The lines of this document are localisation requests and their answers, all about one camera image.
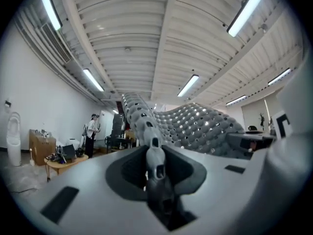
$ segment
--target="wooden table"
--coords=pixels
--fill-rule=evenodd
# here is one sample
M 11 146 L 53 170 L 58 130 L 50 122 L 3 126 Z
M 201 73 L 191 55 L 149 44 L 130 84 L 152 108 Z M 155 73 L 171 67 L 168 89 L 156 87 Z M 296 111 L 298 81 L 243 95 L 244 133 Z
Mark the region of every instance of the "wooden table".
M 50 180 L 50 168 L 54 169 L 58 175 L 62 174 L 66 170 L 70 169 L 72 166 L 85 161 L 88 159 L 88 156 L 84 154 L 81 158 L 76 158 L 73 162 L 71 163 L 65 163 L 65 164 L 60 164 L 58 162 L 52 162 L 49 161 L 48 159 L 45 158 L 45 166 L 48 166 L 47 170 L 47 180 Z

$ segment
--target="white toilet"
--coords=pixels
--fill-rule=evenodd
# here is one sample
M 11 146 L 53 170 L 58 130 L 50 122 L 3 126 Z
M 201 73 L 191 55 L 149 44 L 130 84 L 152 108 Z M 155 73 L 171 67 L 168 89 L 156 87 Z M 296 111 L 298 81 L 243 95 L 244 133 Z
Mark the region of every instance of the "white toilet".
M 21 135 L 20 135 L 21 117 L 17 112 L 13 112 L 8 123 L 8 132 L 6 135 L 6 145 L 8 149 L 9 160 L 12 165 L 21 165 Z

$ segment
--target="black rectangular slot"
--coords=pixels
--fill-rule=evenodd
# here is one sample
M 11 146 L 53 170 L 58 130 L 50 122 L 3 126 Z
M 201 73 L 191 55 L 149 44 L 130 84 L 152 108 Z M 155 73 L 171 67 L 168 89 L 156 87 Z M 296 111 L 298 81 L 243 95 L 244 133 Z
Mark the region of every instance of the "black rectangular slot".
M 228 166 L 225 167 L 225 169 L 233 171 L 233 172 L 237 172 L 237 173 L 240 173 L 240 174 L 243 174 L 243 172 L 245 171 L 245 168 L 234 166 L 234 165 L 228 165 Z
M 42 210 L 41 214 L 58 223 L 78 193 L 78 189 L 64 187 Z

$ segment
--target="floor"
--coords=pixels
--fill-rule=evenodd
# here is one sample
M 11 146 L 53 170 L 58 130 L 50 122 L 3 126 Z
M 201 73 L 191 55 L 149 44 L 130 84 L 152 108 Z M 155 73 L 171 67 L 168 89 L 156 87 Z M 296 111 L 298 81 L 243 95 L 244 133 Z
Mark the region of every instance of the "floor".
M 101 155 L 103 154 L 95 153 L 94 157 Z M 47 184 L 45 166 L 32 166 L 29 161 L 30 153 L 22 153 L 22 165 L 12 166 L 7 152 L 0 152 L 0 173 L 8 190 L 12 194 L 18 194 L 25 199 Z M 51 169 L 51 180 L 56 176 L 56 172 Z

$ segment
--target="white ceiling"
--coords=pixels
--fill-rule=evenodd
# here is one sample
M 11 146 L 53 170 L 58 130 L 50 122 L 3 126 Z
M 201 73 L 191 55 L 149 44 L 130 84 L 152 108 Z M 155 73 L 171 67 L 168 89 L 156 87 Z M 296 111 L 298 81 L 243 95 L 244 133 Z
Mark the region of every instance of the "white ceiling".
M 80 64 L 67 69 L 107 104 L 136 92 L 158 104 L 179 105 L 189 97 L 223 107 L 244 94 L 252 99 L 283 86 L 285 81 L 267 88 L 303 58 L 303 32 L 282 0 L 262 0 L 235 38 L 226 30 L 243 0 L 53 1 L 61 34 Z M 41 1 L 31 3 L 40 21 L 47 21 Z M 104 93 L 83 68 L 91 70 Z M 199 80 L 178 98 L 192 74 Z

